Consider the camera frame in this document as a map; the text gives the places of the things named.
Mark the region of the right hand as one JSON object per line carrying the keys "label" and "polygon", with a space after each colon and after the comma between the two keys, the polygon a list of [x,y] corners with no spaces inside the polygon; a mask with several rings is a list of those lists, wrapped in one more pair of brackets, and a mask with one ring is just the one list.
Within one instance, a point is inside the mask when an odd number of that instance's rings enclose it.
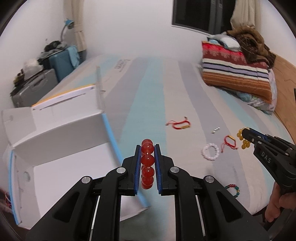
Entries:
{"label": "right hand", "polygon": [[273,185],[273,191],[271,193],[269,203],[265,211],[265,219],[268,222],[273,222],[274,219],[280,216],[281,208],[295,210],[295,206],[295,192],[281,195],[280,186],[275,182]]}

